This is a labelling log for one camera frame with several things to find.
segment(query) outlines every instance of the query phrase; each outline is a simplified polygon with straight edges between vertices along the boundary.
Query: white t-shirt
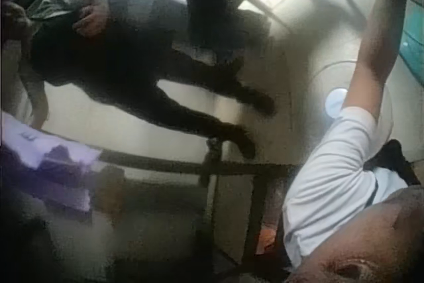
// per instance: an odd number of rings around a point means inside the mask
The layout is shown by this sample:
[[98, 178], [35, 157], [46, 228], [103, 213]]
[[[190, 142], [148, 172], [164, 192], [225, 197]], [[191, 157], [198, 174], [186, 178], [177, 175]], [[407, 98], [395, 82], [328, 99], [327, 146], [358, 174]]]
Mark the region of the white t-shirt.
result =
[[367, 205], [407, 187], [396, 172], [363, 171], [375, 129], [369, 112], [343, 109], [294, 179], [283, 219], [284, 245], [295, 268]]

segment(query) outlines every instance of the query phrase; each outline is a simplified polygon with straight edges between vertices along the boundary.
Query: leg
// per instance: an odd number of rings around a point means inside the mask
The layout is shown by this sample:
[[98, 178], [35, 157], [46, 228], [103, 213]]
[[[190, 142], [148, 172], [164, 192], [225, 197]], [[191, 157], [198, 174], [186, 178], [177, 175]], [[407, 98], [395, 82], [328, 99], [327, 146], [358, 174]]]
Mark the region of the leg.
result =
[[236, 73], [241, 66], [241, 60], [220, 66], [208, 66], [186, 54], [171, 50], [167, 63], [159, 72], [166, 80], [195, 85], [220, 95], [235, 97], [237, 101], [253, 106], [263, 115], [272, 115], [274, 101], [237, 80]]
[[232, 141], [245, 158], [254, 158], [254, 143], [242, 127], [223, 123], [215, 117], [184, 107], [158, 87], [144, 90], [142, 96], [128, 96], [122, 102], [119, 105], [121, 109], [149, 123], [202, 137]]

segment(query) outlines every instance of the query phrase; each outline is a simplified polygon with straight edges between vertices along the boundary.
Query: white sleeve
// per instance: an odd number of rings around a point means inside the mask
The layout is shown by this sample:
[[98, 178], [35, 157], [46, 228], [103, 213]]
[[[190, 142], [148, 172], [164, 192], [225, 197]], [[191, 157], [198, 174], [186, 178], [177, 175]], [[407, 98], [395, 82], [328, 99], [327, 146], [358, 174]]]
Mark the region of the white sleeve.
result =
[[294, 266], [365, 208], [376, 189], [375, 176], [362, 169], [375, 129], [369, 112], [343, 109], [293, 181], [283, 219]]
[[31, 19], [44, 21], [71, 13], [81, 7], [81, 0], [42, 0], [30, 17]]

